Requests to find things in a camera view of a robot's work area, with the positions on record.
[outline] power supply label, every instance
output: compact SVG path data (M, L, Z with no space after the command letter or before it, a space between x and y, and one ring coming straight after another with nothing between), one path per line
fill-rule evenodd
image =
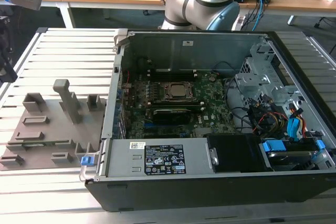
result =
M186 174L183 145L146 145L147 175Z

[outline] aluminum extrusion table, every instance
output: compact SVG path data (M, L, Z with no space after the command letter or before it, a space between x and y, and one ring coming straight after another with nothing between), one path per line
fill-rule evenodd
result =
M70 91L76 92L78 98L89 93L107 98L115 55L114 33L113 29L50 28L35 34L15 66L18 80L0 88L0 154L24 111L22 101L27 92L40 92L46 99L57 99L59 97L52 89L54 80L67 78ZM286 42L288 34L279 33L279 36ZM298 40L290 38L287 43L301 45L308 40L302 33L296 33L296 36L299 36ZM317 50L311 54L317 57L315 61L326 61ZM336 218L336 190L303 203L105 212L79 181L79 170L0 172L0 220L3 223L34 220L34 223L84 224L268 223L282 219L286 223L316 223L323 219L324 223L334 223Z

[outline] blue latch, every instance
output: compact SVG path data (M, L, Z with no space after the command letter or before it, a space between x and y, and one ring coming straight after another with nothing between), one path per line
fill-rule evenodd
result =
M82 157L80 164L86 166L94 166L95 165L95 157L84 156Z
M263 143L265 152L284 152L286 147L282 140L267 140Z
M318 148L319 148L320 150L322 150L322 149L325 148L325 144L324 144L324 142L323 142L322 140L317 140L317 141L316 141L316 144L317 144L317 146L318 146Z

